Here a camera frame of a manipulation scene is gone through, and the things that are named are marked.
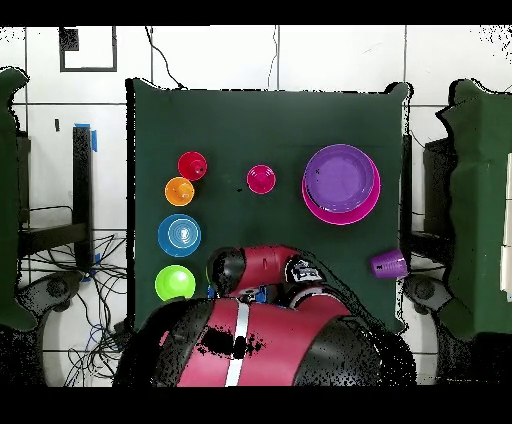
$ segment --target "white tile wall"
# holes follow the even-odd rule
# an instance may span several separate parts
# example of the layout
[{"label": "white tile wall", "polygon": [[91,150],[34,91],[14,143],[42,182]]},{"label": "white tile wall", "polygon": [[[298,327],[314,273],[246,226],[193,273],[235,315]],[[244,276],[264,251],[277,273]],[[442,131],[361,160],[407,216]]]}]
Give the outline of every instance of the white tile wall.
[{"label": "white tile wall", "polygon": [[[0,27],[0,68],[13,66],[25,70],[25,29]],[[18,90],[14,103],[25,103],[25,88]]]},{"label": "white tile wall", "polygon": [[[267,88],[275,54],[274,25],[154,27],[153,31],[153,44],[169,61],[171,75],[186,87]],[[154,83],[162,88],[176,88],[157,51],[154,52]]]},{"label": "white tile wall", "polygon": [[[79,27],[79,42],[94,43],[104,49],[105,31]],[[126,78],[151,76],[150,46],[143,27],[117,27],[117,72],[60,72],[57,27],[27,29],[27,69],[30,75],[29,103],[124,103]],[[82,66],[95,66],[98,58],[88,49],[74,60]]]},{"label": "white tile wall", "polygon": [[[437,105],[411,108],[410,128],[419,143],[425,145],[446,136],[435,112],[447,104],[448,88],[453,80],[474,77],[496,90],[512,84],[507,28],[408,26],[406,30],[404,26],[283,25],[280,89],[383,91],[390,83],[405,79],[414,87],[413,105]],[[79,27],[80,51],[66,53],[68,66],[109,65],[108,33],[109,28]],[[189,88],[266,89],[269,83],[270,90],[275,90],[276,61],[268,79],[275,54],[273,34],[274,25],[155,27],[153,42],[165,54],[171,74]],[[23,29],[0,29],[0,67],[25,69],[24,36]],[[89,123],[98,131],[98,152],[92,155],[94,226],[99,229],[126,227],[126,109],[123,105],[97,104],[125,103],[127,77],[153,79],[161,87],[175,87],[157,51],[153,52],[151,62],[144,27],[117,27],[117,41],[118,72],[61,73],[57,28],[28,28],[28,122],[26,106],[21,104],[25,102],[24,90],[15,96],[14,102],[20,105],[13,107],[21,129],[28,127],[32,138],[32,207],[71,206],[72,126]],[[60,121],[60,132],[55,131],[55,118]],[[415,141],[413,162],[413,209],[423,213],[422,147]],[[69,220],[69,211],[65,209],[32,214],[34,226]],[[413,220],[415,228],[421,230],[423,218],[414,216]],[[101,237],[108,232],[95,234]],[[110,259],[118,265],[126,264],[124,250]],[[429,265],[432,264],[416,263],[416,266]],[[34,261],[31,266],[33,269],[48,267]],[[38,271],[31,274],[32,280],[44,275]],[[24,274],[22,284],[27,282],[28,276]],[[124,282],[118,282],[116,287],[120,291],[126,289]],[[96,323],[98,296],[94,287],[83,283],[80,294],[90,309],[90,319]],[[109,305],[114,322],[124,318],[126,296],[109,295]],[[415,353],[418,382],[430,384],[434,381],[437,362],[433,321],[430,316],[417,314],[407,299],[403,301],[402,316],[408,323],[403,337]],[[64,383],[71,367],[66,351],[71,347],[84,349],[89,332],[84,307],[77,297],[67,311],[51,314],[44,339],[50,385]]]},{"label": "white tile wall", "polygon": [[[55,130],[59,119],[60,131]],[[126,107],[29,105],[30,207],[73,206],[73,126],[97,131],[92,152],[93,227],[126,228]],[[33,227],[70,222],[66,209],[32,214]]]},{"label": "white tile wall", "polygon": [[447,105],[450,84],[475,78],[490,90],[512,85],[509,25],[408,25],[407,81],[412,104]]},{"label": "white tile wall", "polygon": [[281,26],[280,89],[384,91],[404,79],[404,26]]}]

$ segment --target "green board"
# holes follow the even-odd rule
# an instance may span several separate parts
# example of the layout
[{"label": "green board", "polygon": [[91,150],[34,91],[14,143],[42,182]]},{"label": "green board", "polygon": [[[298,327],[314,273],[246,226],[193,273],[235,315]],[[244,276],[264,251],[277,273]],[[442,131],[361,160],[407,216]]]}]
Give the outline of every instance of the green board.
[{"label": "green board", "polygon": [[[321,93],[160,90],[133,80],[135,95],[135,328],[162,304],[154,281],[172,264],[196,278],[195,297],[206,297],[206,262],[222,246],[284,244],[313,252],[388,329],[395,318],[396,282],[375,279],[369,259],[398,244],[402,110],[407,84],[387,93]],[[382,189],[362,221],[334,226],[305,206],[301,181],[309,159],[337,143],[367,153],[379,169]],[[172,206],[164,187],[178,176],[181,154],[195,150],[208,172],[194,182],[195,197]],[[247,171],[269,165],[275,188],[257,195]],[[200,225],[199,248],[186,258],[168,256],[157,241],[158,226],[184,213]]]},{"label": "green board", "polygon": [[0,69],[0,324],[26,331],[37,321],[14,297],[18,276],[18,230],[20,196],[16,120],[10,110],[14,93],[27,83],[15,68]]},{"label": "green board", "polygon": [[452,93],[441,117],[458,156],[450,179],[455,254],[448,286],[455,298],[439,317],[461,339],[512,333],[512,303],[500,290],[512,95],[469,80],[455,82]]}]

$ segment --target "pink cup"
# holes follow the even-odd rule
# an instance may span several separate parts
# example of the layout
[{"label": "pink cup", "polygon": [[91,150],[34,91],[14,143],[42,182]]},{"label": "pink cup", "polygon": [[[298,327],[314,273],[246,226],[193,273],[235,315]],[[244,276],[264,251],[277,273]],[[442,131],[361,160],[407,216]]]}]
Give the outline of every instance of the pink cup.
[{"label": "pink cup", "polygon": [[265,194],[276,185],[276,174],[267,165],[253,166],[247,173],[247,185],[256,194]]}]

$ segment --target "cup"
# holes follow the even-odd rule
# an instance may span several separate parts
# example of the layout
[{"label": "cup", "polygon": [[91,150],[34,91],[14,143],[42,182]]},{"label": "cup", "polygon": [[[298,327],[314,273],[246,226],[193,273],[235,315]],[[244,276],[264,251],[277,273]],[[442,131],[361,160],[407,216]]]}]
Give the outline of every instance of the cup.
[{"label": "cup", "polygon": [[165,186],[165,198],[173,206],[188,205],[194,197],[194,186],[183,177],[175,177],[169,180]]}]

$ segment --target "white stripe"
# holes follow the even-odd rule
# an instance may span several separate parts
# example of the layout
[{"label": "white stripe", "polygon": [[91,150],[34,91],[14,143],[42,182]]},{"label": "white stripe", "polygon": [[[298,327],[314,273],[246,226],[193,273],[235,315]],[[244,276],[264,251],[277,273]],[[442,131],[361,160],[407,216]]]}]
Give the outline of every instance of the white stripe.
[{"label": "white stripe", "polygon": [[[233,341],[236,341],[237,337],[247,337],[247,329],[249,327],[249,305],[238,302],[238,315],[236,317],[236,328],[235,337]],[[226,376],[226,384],[224,387],[236,386],[240,378],[242,371],[243,359],[234,359],[231,357],[229,361],[228,374]]]}]

